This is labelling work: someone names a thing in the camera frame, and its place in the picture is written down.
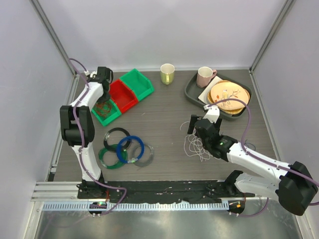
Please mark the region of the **white napkin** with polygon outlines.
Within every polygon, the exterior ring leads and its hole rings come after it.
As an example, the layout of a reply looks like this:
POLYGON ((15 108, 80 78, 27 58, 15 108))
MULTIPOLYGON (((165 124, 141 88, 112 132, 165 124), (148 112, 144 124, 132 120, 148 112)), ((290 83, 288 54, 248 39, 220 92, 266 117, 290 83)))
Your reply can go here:
POLYGON ((207 85, 207 87, 203 90, 203 92, 197 97, 198 100, 203 102, 204 104, 208 104, 208 93, 210 93, 211 88, 216 85, 218 82, 222 81, 222 79, 218 76, 215 76, 211 82, 207 85))

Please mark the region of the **red bin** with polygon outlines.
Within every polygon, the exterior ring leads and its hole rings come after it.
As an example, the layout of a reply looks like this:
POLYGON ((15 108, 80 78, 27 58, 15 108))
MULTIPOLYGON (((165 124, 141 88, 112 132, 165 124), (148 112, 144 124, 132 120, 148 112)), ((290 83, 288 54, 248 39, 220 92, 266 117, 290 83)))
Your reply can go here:
POLYGON ((135 93, 120 79, 110 84, 109 93, 122 114, 139 102, 135 93))

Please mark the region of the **far green bin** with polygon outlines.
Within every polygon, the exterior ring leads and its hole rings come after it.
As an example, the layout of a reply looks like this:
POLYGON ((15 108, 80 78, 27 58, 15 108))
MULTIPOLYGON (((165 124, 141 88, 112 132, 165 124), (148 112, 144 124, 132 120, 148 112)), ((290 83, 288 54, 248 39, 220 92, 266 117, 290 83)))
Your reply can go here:
POLYGON ((154 92, 151 81, 137 69, 125 73, 120 80, 135 93, 139 102, 154 92))

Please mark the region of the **dark grey tray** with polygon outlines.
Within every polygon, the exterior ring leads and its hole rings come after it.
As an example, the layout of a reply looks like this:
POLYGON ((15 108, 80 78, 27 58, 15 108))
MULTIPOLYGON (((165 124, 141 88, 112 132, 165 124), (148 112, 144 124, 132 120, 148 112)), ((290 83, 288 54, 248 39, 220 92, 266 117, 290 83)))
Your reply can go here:
MULTIPOLYGON (((251 97, 252 96, 252 91, 251 89, 242 84, 242 83, 239 83, 238 81, 235 81, 235 80, 232 80, 230 79, 229 77, 225 77, 224 75, 221 75, 221 74, 217 74, 217 76, 219 78, 221 78, 222 80, 227 80, 227 81, 230 81, 230 82, 233 82, 233 83, 236 83, 238 85, 240 85, 241 87, 243 87, 247 92, 248 92, 248 95, 251 97)), ((204 88, 200 88, 197 86, 197 83, 196 83, 196 79, 197 79, 197 72, 194 74, 194 76, 189 80, 189 82, 187 83, 187 85, 185 86, 185 89, 184 89, 184 94, 185 94, 185 97, 186 99, 191 102, 192 104, 200 107, 200 108, 203 108, 206 103, 205 102, 202 102, 198 97, 200 96, 201 93, 204 92, 204 88)), ((225 112, 220 112, 220 117, 224 120, 228 120, 228 121, 234 121, 236 119, 239 119, 240 117, 242 117, 243 113, 245 112, 245 108, 240 112, 240 113, 237 113, 237 114, 234 114, 234 115, 231 115, 231 114, 228 114, 228 113, 225 113, 225 112)))

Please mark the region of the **green bin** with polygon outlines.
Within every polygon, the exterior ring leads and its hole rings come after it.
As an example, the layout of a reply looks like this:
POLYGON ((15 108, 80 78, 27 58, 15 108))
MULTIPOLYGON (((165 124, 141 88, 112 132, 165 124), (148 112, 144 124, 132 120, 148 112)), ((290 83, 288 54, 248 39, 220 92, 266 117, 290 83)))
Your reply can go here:
POLYGON ((92 113, 102 126, 107 126, 122 114, 112 99, 104 103, 96 103, 92 108, 92 113))
POLYGON ((120 80, 135 93, 139 102, 154 92, 151 81, 137 69, 125 73, 120 80))

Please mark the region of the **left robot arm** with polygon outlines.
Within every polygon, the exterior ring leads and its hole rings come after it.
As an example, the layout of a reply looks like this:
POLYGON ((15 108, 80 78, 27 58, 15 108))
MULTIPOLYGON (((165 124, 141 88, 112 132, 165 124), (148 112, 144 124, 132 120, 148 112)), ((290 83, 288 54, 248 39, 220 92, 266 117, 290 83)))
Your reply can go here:
POLYGON ((61 136, 77 156, 82 171, 80 186, 88 187, 89 193, 100 199, 108 186, 93 149, 95 128, 91 111, 96 103, 104 103, 110 99, 109 85, 113 79, 113 71, 107 67, 98 67, 95 72, 86 72, 85 75, 83 91, 71 104, 60 108, 61 136))

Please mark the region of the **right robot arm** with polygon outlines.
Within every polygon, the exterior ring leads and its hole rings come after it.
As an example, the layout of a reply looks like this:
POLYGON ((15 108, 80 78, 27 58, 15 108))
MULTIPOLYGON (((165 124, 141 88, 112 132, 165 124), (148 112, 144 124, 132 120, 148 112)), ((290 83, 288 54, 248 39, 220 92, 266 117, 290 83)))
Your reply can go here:
POLYGON ((245 147, 238 140, 220 135, 222 120, 192 115, 188 133, 200 138, 202 146, 214 158, 241 165, 257 174, 256 177, 242 171, 233 171, 226 179, 225 191, 235 197, 251 193, 276 200, 288 212, 302 216, 318 192, 318 183, 307 167, 296 161, 293 164, 277 161, 245 147))

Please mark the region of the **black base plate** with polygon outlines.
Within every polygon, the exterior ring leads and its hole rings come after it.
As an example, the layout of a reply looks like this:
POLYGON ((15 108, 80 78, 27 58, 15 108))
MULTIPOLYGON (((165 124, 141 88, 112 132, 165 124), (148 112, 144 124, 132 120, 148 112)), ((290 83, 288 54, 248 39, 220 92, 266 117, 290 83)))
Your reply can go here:
POLYGON ((94 182, 77 184, 78 199, 109 199, 111 203, 118 202, 126 188, 122 203, 132 204, 172 204, 183 201, 191 204, 219 203, 222 198, 254 197, 251 193, 241 193, 234 186, 217 180, 192 181, 109 181, 107 185, 115 187, 108 189, 94 182))

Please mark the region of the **aluminium frame post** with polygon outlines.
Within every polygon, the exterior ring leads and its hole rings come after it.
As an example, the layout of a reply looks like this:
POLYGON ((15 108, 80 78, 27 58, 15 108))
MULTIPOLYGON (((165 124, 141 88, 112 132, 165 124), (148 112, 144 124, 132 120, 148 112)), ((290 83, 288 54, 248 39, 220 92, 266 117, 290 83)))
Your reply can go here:
POLYGON ((258 51, 251 67, 249 68, 250 73, 252 74, 255 69, 257 68, 258 64, 260 63, 261 59, 263 58, 265 52, 267 51, 269 45, 271 44, 271 42, 274 40, 277 32, 279 31, 282 23, 284 22, 285 18, 287 17, 287 15, 289 14, 291 8, 293 7, 294 3, 296 1, 295 0, 286 0, 284 1, 284 4, 281 8, 281 10, 279 11, 276 19, 274 20, 264 42, 261 45, 260 50, 258 51))
POLYGON ((48 19, 44 9, 42 8, 40 2, 38 0, 30 0, 30 4, 32 5, 33 9, 35 10, 36 14, 38 15, 39 19, 41 20, 42 24, 44 25, 47 33, 49 34, 50 38, 52 39, 56 49, 58 50, 59 54, 61 55, 62 59, 66 63, 67 67, 69 68, 70 72, 73 76, 76 76, 76 71, 74 70, 67 52, 65 51, 58 35, 56 34, 50 20, 48 19))

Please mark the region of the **right aluminium frame post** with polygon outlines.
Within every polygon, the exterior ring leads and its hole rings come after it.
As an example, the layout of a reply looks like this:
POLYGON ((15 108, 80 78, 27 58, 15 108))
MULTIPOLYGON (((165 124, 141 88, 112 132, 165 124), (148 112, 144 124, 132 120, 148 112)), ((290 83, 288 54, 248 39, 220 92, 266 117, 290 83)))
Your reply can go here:
POLYGON ((284 4, 281 8, 281 10, 279 11, 276 19, 274 20, 264 42, 261 45, 260 50, 258 51, 251 67, 249 68, 250 73, 252 74, 255 69, 257 68, 258 64, 260 63, 261 59, 263 58, 265 52, 267 51, 269 45, 271 44, 271 42, 274 40, 277 32, 279 31, 282 23, 284 22, 285 18, 287 17, 287 15, 289 14, 291 8, 293 7, 294 3, 296 1, 295 0, 286 0, 284 1, 284 4))

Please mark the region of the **yellow-green mug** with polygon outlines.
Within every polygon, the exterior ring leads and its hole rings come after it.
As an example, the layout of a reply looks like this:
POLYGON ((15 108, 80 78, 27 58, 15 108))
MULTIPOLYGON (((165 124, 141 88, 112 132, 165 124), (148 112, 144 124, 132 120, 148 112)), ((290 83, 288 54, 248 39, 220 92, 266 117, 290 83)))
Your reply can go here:
POLYGON ((169 85, 173 82, 175 73, 175 67, 170 64, 166 63, 161 65, 160 67, 160 78, 163 84, 169 85))

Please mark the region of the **left aluminium frame post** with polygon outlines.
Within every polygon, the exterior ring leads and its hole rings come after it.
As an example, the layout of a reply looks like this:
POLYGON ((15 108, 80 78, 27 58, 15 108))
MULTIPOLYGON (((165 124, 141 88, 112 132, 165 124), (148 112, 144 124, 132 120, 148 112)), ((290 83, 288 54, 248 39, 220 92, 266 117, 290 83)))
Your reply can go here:
POLYGON ((38 0, 30 0, 30 4, 32 5, 33 9, 35 10, 36 14, 38 15, 39 19, 41 20, 42 24, 44 25, 47 33, 49 34, 50 38, 52 39, 56 49, 58 50, 59 54, 61 55, 62 59, 66 63, 67 67, 69 68, 70 72, 73 76, 76 76, 76 71, 74 70, 67 52, 65 51, 58 35, 56 34, 50 20, 48 19, 44 9, 42 8, 40 2, 38 0))

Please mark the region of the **near green bin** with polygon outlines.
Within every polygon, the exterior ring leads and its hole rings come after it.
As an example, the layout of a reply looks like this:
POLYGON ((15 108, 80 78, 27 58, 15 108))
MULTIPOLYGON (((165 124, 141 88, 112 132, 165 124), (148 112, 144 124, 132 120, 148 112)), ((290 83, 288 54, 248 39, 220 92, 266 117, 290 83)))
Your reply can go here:
POLYGON ((102 126, 107 126, 122 114, 112 99, 104 103, 96 103, 92 108, 92 113, 102 126))

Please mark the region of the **pink mug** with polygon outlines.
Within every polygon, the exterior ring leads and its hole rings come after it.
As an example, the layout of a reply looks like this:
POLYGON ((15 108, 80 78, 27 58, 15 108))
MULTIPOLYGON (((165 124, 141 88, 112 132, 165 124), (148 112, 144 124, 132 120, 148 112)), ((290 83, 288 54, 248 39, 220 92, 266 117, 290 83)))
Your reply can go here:
POLYGON ((200 88, 206 87, 216 75, 217 70, 213 70, 207 66, 200 67, 197 71, 197 86, 200 88))

